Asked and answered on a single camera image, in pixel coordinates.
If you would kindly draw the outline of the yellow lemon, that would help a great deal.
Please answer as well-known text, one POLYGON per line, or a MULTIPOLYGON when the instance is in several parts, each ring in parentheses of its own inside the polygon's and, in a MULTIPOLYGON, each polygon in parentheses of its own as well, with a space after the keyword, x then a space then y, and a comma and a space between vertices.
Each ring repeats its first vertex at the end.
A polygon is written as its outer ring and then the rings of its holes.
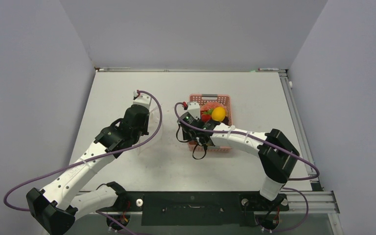
POLYGON ((226 109, 223 107, 216 107, 211 113, 211 118, 214 121, 222 122, 226 117, 226 109))

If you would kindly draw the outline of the pink plastic basket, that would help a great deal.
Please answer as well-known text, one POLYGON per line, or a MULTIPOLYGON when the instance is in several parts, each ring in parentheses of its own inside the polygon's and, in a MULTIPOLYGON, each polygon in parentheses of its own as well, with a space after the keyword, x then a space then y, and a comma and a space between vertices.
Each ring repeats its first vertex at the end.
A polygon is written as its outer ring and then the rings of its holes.
MULTIPOLYGON (((227 115, 230 119, 229 126, 232 125, 232 112, 231 112, 231 97, 227 94, 191 94, 189 95, 189 101, 198 102, 200 107, 207 102, 218 102, 223 104, 227 110, 227 115)), ((188 148, 192 152, 195 147, 195 142, 191 141, 188 143, 188 148)), ((207 149, 208 152, 230 152, 231 147, 228 146, 209 146, 207 149)), ((204 152, 203 147, 198 146, 196 151, 204 152)))

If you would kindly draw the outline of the clear zip top bag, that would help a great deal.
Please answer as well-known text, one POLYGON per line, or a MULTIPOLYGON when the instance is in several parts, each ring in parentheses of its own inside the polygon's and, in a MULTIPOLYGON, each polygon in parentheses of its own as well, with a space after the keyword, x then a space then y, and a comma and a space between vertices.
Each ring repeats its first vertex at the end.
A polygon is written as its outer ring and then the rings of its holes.
POLYGON ((149 113, 149 122, 148 122, 148 135, 141 136, 138 143, 145 142, 148 138, 150 138, 154 132, 157 130, 158 127, 159 131, 157 134, 146 144, 138 147, 136 149, 137 155, 141 155, 144 152, 148 152, 149 150, 153 149, 155 145, 161 140, 163 134, 163 124, 159 125, 160 121, 160 112, 159 108, 156 106, 154 108, 150 108, 149 113))

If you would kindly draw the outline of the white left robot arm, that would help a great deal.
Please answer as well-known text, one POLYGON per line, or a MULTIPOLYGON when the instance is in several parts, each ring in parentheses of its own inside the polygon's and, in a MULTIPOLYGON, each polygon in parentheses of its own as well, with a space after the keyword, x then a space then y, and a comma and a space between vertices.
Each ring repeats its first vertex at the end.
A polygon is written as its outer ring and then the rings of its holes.
POLYGON ((124 117, 100 131, 74 167, 42 189, 32 188, 26 194, 31 215, 49 234, 65 234, 76 220, 98 209, 111 207, 119 211, 125 207, 126 196, 115 182, 80 196, 78 192, 103 167, 120 156, 119 150, 132 147, 140 136, 148 134, 148 121, 148 108, 131 105, 124 117))

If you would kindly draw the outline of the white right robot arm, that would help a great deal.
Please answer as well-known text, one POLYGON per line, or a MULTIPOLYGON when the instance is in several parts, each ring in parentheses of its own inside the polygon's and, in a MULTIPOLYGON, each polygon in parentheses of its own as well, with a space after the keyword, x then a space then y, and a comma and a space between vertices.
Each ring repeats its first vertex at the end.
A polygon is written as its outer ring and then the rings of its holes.
POLYGON ((178 118, 178 124, 186 141, 194 141, 204 148, 230 147, 258 157, 265 177, 257 203, 264 210, 276 204, 278 194, 289 181, 299 156, 298 150, 282 131, 245 131, 214 120, 203 122, 189 112, 178 118))

